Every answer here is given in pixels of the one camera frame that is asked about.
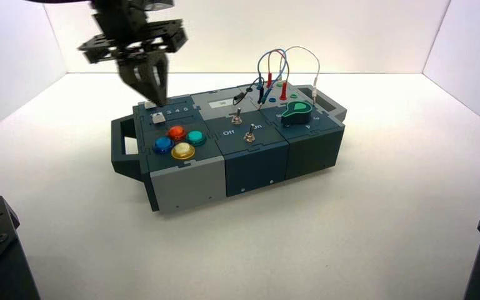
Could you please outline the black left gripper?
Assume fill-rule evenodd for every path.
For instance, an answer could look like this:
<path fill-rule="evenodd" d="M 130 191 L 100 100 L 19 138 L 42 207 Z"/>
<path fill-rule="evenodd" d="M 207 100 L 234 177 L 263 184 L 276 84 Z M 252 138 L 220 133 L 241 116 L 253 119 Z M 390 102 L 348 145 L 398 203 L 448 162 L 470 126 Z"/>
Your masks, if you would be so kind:
<path fill-rule="evenodd" d="M 148 12 L 174 7 L 173 1 L 91 1 L 93 17 L 101 30 L 81 44 L 89 63 L 124 60 L 146 53 L 177 52 L 188 40 L 182 19 L 148 21 Z M 168 59 L 165 54 L 154 54 L 152 64 L 131 61 L 119 64 L 123 82 L 158 106 L 167 103 Z"/>

